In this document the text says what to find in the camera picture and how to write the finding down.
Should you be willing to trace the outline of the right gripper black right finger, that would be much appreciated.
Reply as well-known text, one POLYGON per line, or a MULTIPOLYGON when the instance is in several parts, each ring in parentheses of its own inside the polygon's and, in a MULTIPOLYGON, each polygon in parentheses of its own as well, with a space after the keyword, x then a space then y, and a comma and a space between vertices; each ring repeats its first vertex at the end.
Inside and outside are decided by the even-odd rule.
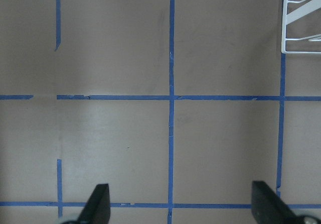
POLYGON ((302 223, 296 215, 264 181, 253 181, 251 213, 260 224, 302 223))

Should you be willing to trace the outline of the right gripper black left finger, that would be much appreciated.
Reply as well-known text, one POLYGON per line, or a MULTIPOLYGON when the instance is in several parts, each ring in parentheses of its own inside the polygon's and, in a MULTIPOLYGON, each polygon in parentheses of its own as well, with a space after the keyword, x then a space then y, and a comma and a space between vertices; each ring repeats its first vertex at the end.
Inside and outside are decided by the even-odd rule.
POLYGON ((108 224, 111 216, 108 184, 97 184, 76 223, 108 224))

